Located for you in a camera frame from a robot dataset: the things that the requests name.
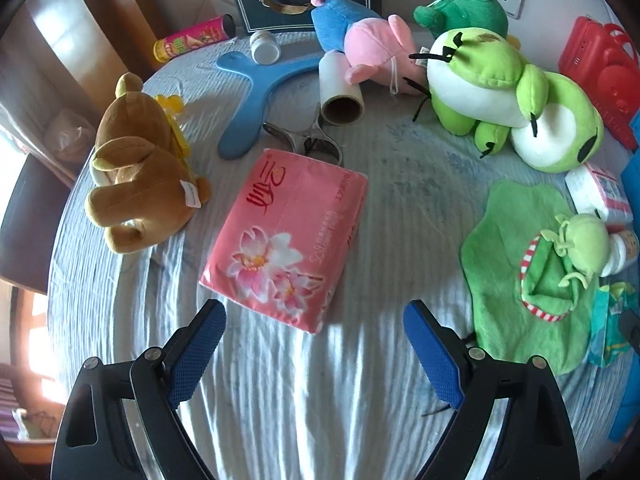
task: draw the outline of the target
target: white tissue package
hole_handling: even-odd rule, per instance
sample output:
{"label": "white tissue package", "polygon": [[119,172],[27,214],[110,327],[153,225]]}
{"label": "white tissue package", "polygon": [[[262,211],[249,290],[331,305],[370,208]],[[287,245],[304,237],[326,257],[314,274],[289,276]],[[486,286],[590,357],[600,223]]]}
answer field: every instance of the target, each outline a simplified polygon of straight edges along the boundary
{"label": "white tissue package", "polygon": [[622,231],[633,221],[622,186],[609,171],[585,162],[567,173],[564,180],[577,213],[596,214],[609,232]]}

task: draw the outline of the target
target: stuffed animal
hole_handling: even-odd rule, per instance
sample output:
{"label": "stuffed animal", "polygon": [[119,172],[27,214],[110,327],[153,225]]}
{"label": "stuffed animal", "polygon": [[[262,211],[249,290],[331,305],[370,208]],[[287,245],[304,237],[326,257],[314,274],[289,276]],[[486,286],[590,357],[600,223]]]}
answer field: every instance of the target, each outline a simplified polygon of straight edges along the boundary
{"label": "stuffed animal", "polygon": [[479,27],[507,38],[509,22],[498,0],[435,0],[416,7],[414,20],[428,28],[434,38],[452,28]]}
{"label": "stuffed animal", "polygon": [[195,178],[155,99],[142,81],[124,75],[117,99],[98,128],[91,160],[93,189],[84,204],[89,219],[105,228],[115,253],[133,253],[178,232],[210,197],[206,179]]}
{"label": "stuffed animal", "polygon": [[351,65],[345,74],[347,83],[371,79],[388,86],[393,94],[420,93],[404,79],[426,84],[424,68],[409,58],[416,47],[411,30],[400,16],[392,14],[383,20],[351,0],[311,0],[311,3],[316,6],[311,17],[320,45],[326,52],[343,52]]}
{"label": "stuffed animal", "polygon": [[431,102],[457,136],[474,132],[482,156],[497,153],[509,132],[514,149],[536,170],[575,168],[600,147],[604,126],[584,91],[543,72],[506,40],[484,28],[441,34],[428,54]]}
{"label": "stuffed animal", "polygon": [[556,220],[560,223],[557,234],[548,229],[540,234],[548,242],[553,242],[558,256],[568,256],[575,267],[575,271],[569,272],[558,286],[568,286],[569,280],[575,278],[584,288],[588,288],[591,280],[601,275],[609,259],[607,228],[602,220],[591,214],[579,214],[571,218],[558,215]]}

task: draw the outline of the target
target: red plastic toy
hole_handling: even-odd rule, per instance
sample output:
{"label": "red plastic toy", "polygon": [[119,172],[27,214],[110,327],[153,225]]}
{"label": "red plastic toy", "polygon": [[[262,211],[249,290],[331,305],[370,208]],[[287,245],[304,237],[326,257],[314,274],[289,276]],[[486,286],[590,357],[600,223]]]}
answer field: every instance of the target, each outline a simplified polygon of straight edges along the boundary
{"label": "red plastic toy", "polygon": [[[633,57],[624,49],[627,43]],[[558,65],[561,74],[585,91],[611,135],[626,148],[637,149],[629,123],[640,108],[640,69],[638,52],[626,32],[614,23],[602,25],[581,16]]]}

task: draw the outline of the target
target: white plush belly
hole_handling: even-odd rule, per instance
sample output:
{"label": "white plush belly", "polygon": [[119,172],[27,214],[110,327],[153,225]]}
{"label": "white plush belly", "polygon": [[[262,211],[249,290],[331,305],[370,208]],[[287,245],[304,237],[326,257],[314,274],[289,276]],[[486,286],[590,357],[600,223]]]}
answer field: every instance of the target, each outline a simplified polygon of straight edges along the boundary
{"label": "white plush belly", "polygon": [[565,106],[548,104],[538,119],[538,136],[533,136],[528,124],[511,130],[511,143],[527,164],[534,168],[548,168],[567,154],[575,134],[574,113]]}
{"label": "white plush belly", "polygon": [[513,88],[480,88],[454,74],[447,63],[434,59],[427,63],[427,79],[439,99],[459,114],[512,128],[529,123],[518,108]]}

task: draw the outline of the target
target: red handle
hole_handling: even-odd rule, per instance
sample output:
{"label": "red handle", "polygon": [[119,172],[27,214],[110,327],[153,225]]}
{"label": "red handle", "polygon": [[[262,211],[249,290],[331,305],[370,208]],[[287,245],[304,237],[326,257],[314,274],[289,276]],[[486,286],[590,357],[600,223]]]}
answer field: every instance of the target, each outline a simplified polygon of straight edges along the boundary
{"label": "red handle", "polygon": [[638,51],[631,41],[631,38],[626,34],[625,29],[616,25],[615,23],[605,23],[604,30],[606,30],[616,41],[616,43],[624,50],[624,46],[628,43],[631,45],[631,50],[634,54],[634,61],[638,64]]}

